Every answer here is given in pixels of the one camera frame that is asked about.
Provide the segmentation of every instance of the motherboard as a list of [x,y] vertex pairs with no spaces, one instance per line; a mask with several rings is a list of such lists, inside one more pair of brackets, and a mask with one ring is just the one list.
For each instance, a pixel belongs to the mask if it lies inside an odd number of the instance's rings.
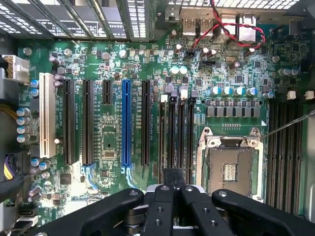
[[[268,35],[272,26],[260,27]],[[249,52],[209,40],[193,48],[180,31],[155,43],[20,42],[31,83],[19,87],[30,114],[18,141],[40,192],[25,205],[39,205],[40,225],[122,189],[146,192],[163,183],[163,168],[182,169],[208,194],[266,202],[269,144],[259,137],[276,94],[307,91],[307,35],[267,37]]]

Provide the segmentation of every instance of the green circuit board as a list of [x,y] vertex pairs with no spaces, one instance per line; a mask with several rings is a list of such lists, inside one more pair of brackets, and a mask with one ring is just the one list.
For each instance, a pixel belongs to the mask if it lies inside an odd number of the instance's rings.
[[[184,45],[184,50],[174,54],[177,43]],[[300,59],[306,56],[309,50],[307,40],[294,42],[297,45],[295,51],[291,51],[292,41],[275,46],[267,41],[263,49],[257,50],[250,57],[243,56],[244,50],[232,50],[226,44],[211,44],[200,42],[199,48],[208,47],[215,49],[217,54],[211,58],[216,66],[201,68],[199,63],[202,59],[199,52],[193,59],[186,59],[184,51],[190,48],[192,41],[183,38],[169,39],[168,36],[156,43],[112,43],[112,42],[71,42],[71,41],[46,41],[46,40],[23,40],[19,44],[19,56],[27,59],[31,64],[31,79],[38,80],[39,73],[53,73],[52,64],[48,58],[57,55],[63,62],[65,76],[75,81],[75,160],[69,166],[64,165],[63,147],[57,145],[55,157],[50,158],[52,163],[48,172],[50,177],[42,178],[37,175],[34,185],[42,187],[42,196],[39,201],[40,224],[46,224],[56,218],[69,214],[74,210],[87,206],[106,196],[119,192],[128,187],[136,187],[146,191],[147,186],[160,183],[159,152],[159,104],[162,94],[165,94],[165,86],[172,83],[173,88],[178,90],[181,86],[187,86],[189,92],[196,90],[198,98],[194,108],[194,136],[192,146],[196,147],[204,127],[210,127],[214,135],[237,135],[246,136],[253,127],[257,127],[261,134],[268,132],[268,100],[263,98],[263,93],[274,92],[280,85],[297,86],[305,84],[304,75],[298,75],[288,79],[278,75],[278,70],[285,66],[300,66]],[[23,49],[31,48],[32,54],[25,56]],[[70,49],[71,56],[65,56],[64,50]],[[126,58],[119,53],[125,50]],[[280,61],[274,63],[272,57],[280,56]],[[233,57],[241,63],[236,70],[229,69],[231,62],[227,57]],[[188,69],[184,75],[170,75],[173,66],[185,66]],[[130,176],[121,167],[122,156],[122,81],[130,79],[132,85],[132,115],[131,115],[131,162]],[[94,82],[94,162],[92,182],[97,191],[92,189],[87,181],[82,181],[82,82],[91,80]],[[113,102],[112,105],[102,103],[103,81],[112,82]],[[141,82],[150,80],[151,83],[151,124],[150,124],[150,160],[149,165],[141,165]],[[222,96],[213,95],[211,88],[214,86],[256,88],[257,94],[241,96],[230,94]],[[31,107],[31,87],[20,85],[20,107]],[[63,134],[63,88],[56,88],[56,137]],[[258,108],[258,117],[216,117],[207,115],[207,107],[230,107]],[[184,127],[187,126],[187,118],[184,119]],[[30,122],[31,141],[27,146],[37,145],[39,142],[39,121],[37,115],[32,116]],[[175,128],[177,145],[178,128]],[[262,198],[265,192],[267,145],[263,148],[263,165],[258,166],[258,151],[253,150],[251,162],[251,194],[257,193],[257,188],[262,188]],[[193,150],[194,162],[192,169],[195,170],[196,150]],[[258,186],[258,173],[262,175],[261,185]],[[194,174],[192,184],[196,183]],[[59,193],[61,201],[58,205],[53,204],[51,197]]]

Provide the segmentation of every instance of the black dimm slot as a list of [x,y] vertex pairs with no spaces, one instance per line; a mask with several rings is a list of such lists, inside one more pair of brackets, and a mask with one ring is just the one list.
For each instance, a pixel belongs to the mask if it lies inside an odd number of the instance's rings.
[[63,81],[63,159],[65,165],[75,162],[74,80]]
[[193,161],[193,118],[195,98],[188,100],[188,125],[187,125],[187,155],[186,155],[186,183],[192,184],[192,161]]
[[142,81],[141,165],[150,163],[151,92],[150,81]]
[[94,162],[94,82],[83,81],[82,93],[82,164]]
[[175,109],[176,98],[171,97],[169,99],[168,109],[168,152],[167,152],[167,165],[168,168],[174,168],[174,156],[175,156]]

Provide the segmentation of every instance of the black plastic part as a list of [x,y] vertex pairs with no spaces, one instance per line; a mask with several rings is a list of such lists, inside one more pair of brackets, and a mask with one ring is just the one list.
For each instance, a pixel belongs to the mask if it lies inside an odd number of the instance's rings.
[[75,162],[74,80],[63,81],[63,159],[65,165]]
[[150,163],[151,88],[150,80],[142,81],[141,165]]
[[94,162],[94,82],[83,81],[82,94],[82,164],[90,165]]

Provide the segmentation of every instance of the silver capacitor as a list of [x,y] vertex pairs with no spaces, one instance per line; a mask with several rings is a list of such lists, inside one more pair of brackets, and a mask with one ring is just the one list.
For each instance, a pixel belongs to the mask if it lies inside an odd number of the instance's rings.
[[36,194],[41,192],[41,187],[35,186],[33,189],[29,191],[29,196],[34,197]]

